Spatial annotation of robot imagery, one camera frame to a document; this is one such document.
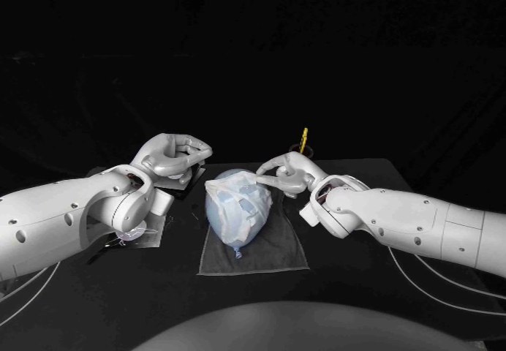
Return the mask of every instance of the white cable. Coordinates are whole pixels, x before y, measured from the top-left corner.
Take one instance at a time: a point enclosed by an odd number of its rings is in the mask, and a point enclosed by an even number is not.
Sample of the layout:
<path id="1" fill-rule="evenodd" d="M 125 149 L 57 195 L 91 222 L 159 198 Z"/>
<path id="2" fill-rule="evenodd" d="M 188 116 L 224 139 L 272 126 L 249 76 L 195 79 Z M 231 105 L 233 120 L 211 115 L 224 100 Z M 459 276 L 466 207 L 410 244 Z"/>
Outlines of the white cable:
<path id="1" fill-rule="evenodd" d="M 393 249 L 388 247 L 390 251 L 391 251 L 391 255 L 393 255 L 393 258 L 394 258 L 394 261 L 396 261 L 396 264 L 399 265 L 399 261 L 396 259 L 396 256 L 394 256 L 394 252 L 393 252 Z M 456 306 L 453 305 L 452 303 L 448 303 L 445 301 L 442 301 L 439 298 L 436 298 L 432 294 L 429 294 L 423 288 L 420 288 L 420 286 L 414 283 L 414 281 L 410 279 L 410 277 L 407 276 L 407 274 L 404 273 L 404 270 L 401 268 L 401 266 L 399 265 L 399 269 L 401 270 L 401 273 L 404 275 L 404 277 L 410 280 L 410 283 L 414 285 L 414 287 L 417 287 L 417 289 L 430 297 L 433 298 L 437 302 L 443 303 L 445 305 L 456 308 L 456 309 L 463 309 L 465 311 L 471 311 L 471 312 L 478 312 L 478 313 L 484 313 L 484 314 L 494 314 L 497 316 L 506 316 L 506 313 L 501 313 L 501 312 L 489 312 L 489 311 L 481 311 L 478 309 L 468 309 L 466 307 L 461 307 L 461 306 Z"/>
<path id="2" fill-rule="evenodd" d="M 45 286 L 48 285 L 50 283 L 50 280 L 53 279 L 54 275 L 55 275 L 55 272 L 57 272 L 57 269 L 60 267 L 61 263 L 57 264 L 57 267 L 55 267 L 55 270 L 54 272 L 51 273 L 51 276 L 48 278 L 48 280 L 45 281 L 45 284 L 42 285 L 42 288 L 40 289 L 38 293 L 35 294 L 35 296 L 31 298 L 30 302 L 25 304 L 25 306 L 18 310 L 18 312 L 0 323 L 0 327 L 17 317 L 18 313 L 28 307 L 30 303 L 35 300 L 35 298 L 40 296 L 42 290 L 45 289 Z"/>
<path id="3" fill-rule="evenodd" d="M 416 255 L 417 258 L 422 260 L 422 263 L 427 266 L 427 268 L 448 281 L 450 282 L 452 284 L 458 285 L 459 287 L 463 287 L 465 289 L 468 290 L 472 290 L 474 292 L 476 293 L 481 293 L 481 294 L 485 294 L 485 295 L 489 295 L 489 296 L 494 296 L 495 298 L 502 298 L 506 300 L 506 296 L 502 296 L 502 295 L 498 295 L 498 294 L 492 294 L 491 292 L 486 292 L 486 291 L 482 291 L 482 290 L 478 290 L 478 289 L 474 289 L 472 287 L 466 287 L 463 284 L 459 284 L 458 282 L 455 282 L 452 279 L 449 279 L 446 276 L 443 276 L 443 274 L 440 274 L 435 268 L 429 265 L 429 263 L 420 258 L 419 255 Z"/>
<path id="4" fill-rule="evenodd" d="M 45 268 L 37 276 L 32 277 L 32 279 L 8 295 L 5 296 L 4 298 L 0 298 L 0 303 L 11 297 L 14 296 L 15 293 L 18 293 L 24 287 L 27 287 L 27 285 L 48 271 L 48 268 Z"/>

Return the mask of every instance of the black tablecloth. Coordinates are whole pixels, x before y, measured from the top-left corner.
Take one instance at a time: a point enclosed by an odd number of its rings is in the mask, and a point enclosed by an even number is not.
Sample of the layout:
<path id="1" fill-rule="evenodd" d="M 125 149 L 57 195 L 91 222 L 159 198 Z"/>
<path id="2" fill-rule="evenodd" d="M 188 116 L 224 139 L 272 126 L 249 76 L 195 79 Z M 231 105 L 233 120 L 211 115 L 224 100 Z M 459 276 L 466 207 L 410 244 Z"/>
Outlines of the black tablecloth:
<path id="1" fill-rule="evenodd" d="M 350 174 L 371 188 L 410 191 L 386 159 L 316 161 L 329 174 Z M 285 210 L 305 247 L 312 270 L 244 276 L 198 276 L 207 239 L 204 182 L 231 168 L 260 164 L 207 165 L 208 171 L 185 201 L 168 216 L 175 222 L 162 246 L 110 251 L 91 265 L 104 245 L 67 259 L 41 295 L 2 327 L 2 350 L 132 350 L 143 341 L 192 317 L 244 303 L 322 301 L 374 309 L 407 318 L 465 340 L 506 339 L 506 317 L 458 310 L 432 300 L 412 285 L 391 254 L 371 235 L 335 238 L 311 227 L 299 215 L 309 192 L 286 199 Z M 417 284 L 442 300 L 474 309 L 502 312 L 495 299 L 440 279 L 406 252 L 394 251 Z M 427 259 L 462 284 L 484 289 L 472 268 Z M 5 303 L 0 322 L 19 310 L 45 283 L 50 269 Z"/>

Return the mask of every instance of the wire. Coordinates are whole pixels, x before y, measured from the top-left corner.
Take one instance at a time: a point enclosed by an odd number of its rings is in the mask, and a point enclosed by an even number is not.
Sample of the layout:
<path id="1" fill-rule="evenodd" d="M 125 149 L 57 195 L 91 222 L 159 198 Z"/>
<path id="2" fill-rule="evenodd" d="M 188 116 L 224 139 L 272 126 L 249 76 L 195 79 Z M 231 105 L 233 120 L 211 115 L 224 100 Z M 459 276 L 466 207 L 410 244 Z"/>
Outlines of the wire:
<path id="1" fill-rule="evenodd" d="M 18 316 L 19 312 L 22 312 L 22 310 L 28 307 L 28 305 L 31 304 L 31 302 L 35 300 L 35 298 L 40 296 L 42 290 L 45 289 L 45 286 L 50 283 L 50 280 L 53 279 L 55 273 L 57 273 L 57 269 L 61 266 L 61 262 L 57 264 L 57 267 L 54 269 L 54 272 L 51 273 L 51 276 L 48 278 L 48 280 L 45 281 L 45 284 L 42 285 L 42 288 L 40 289 L 38 293 L 35 294 L 35 296 L 31 298 L 30 302 L 25 304 L 25 306 L 18 310 L 18 312 L 0 323 L 0 327 Z"/>
<path id="2" fill-rule="evenodd" d="M 506 313 L 501 313 L 501 312 L 489 312 L 489 311 L 481 311 L 478 309 L 468 309 L 466 307 L 461 307 L 461 306 L 456 306 L 453 305 L 452 303 L 448 303 L 445 301 L 442 301 L 439 298 L 436 298 L 432 294 L 429 294 L 427 291 L 425 291 L 423 288 L 420 288 L 420 286 L 414 283 L 414 281 L 410 279 L 410 277 L 407 276 L 407 273 L 404 273 L 404 270 L 401 268 L 401 265 L 399 264 L 399 261 L 396 259 L 396 256 L 394 256 L 394 252 L 393 252 L 393 249 L 391 247 L 388 247 L 388 250 L 391 251 L 391 255 L 393 255 L 393 258 L 394 258 L 394 261 L 396 261 L 396 264 L 399 265 L 399 269 L 404 275 L 404 277 L 410 280 L 410 283 L 414 285 L 414 287 L 417 287 L 417 289 L 430 297 L 433 298 L 437 302 L 443 303 L 445 305 L 456 308 L 456 309 L 463 309 L 465 311 L 469 311 L 469 312 L 476 312 L 476 313 L 484 313 L 484 314 L 494 314 L 497 316 L 506 316 Z"/>
<path id="3" fill-rule="evenodd" d="M 486 292 L 486 291 L 482 291 L 482 290 L 478 290 L 478 289 L 474 289 L 472 287 L 466 287 L 463 284 L 459 284 L 458 282 L 455 282 L 452 279 L 449 279 L 446 276 L 443 276 L 443 274 L 440 274 L 435 268 L 429 265 L 429 263 L 420 258 L 419 255 L 416 255 L 417 258 L 422 260 L 422 263 L 427 266 L 427 268 L 448 281 L 450 282 L 452 284 L 458 285 L 459 287 L 463 287 L 465 289 L 468 290 L 472 290 L 474 292 L 476 293 L 481 293 L 481 294 L 485 294 L 485 295 L 489 295 L 489 296 L 494 296 L 495 298 L 502 298 L 506 300 L 506 296 L 502 296 L 502 295 L 498 295 L 498 294 L 492 294 L 491 292 Z"/>
<path id="4" fill-rule="evenodd" d="M 14 296 L 15 293 L 18 293 L 24 287 L 27 287 L 27 285 L 48 271 L 48 268 L 45 268 L 37 276 L 32 277 L 32 279 L 8 295 L 5 296 L 4 298 L 0 298 L 0 303 L 11 297 Z"/>

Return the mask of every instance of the black backdrop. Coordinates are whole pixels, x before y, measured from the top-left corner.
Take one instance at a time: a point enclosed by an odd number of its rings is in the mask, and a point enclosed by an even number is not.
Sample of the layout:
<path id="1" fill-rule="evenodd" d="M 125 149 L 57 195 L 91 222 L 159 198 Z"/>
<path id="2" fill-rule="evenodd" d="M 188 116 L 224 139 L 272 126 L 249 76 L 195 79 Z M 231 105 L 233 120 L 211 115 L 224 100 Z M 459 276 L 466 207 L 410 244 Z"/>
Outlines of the black backdrop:
<path id="1" fill-rule="evenodd" d="M 388 158 L 416 191 L 506 213 L 502 1 L 17 4 L 2 194 L 130 162 L 161 132 L 263 162 L 308 127 L 316 159 Z"/>

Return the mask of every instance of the yellow object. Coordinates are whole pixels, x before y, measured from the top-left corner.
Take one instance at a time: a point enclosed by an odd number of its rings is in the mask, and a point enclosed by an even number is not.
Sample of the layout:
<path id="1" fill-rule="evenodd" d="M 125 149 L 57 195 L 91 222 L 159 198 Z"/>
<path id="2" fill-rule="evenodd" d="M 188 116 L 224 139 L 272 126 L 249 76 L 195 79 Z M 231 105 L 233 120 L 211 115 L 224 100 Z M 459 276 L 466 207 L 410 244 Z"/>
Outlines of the yellow object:
<path id="1" fill-rule="evenodd" d="M 309 129 L 305 128 L 303 139 L 301 141 L 301 153 L 305 152 L 306 140 L 309 138 Z"/>

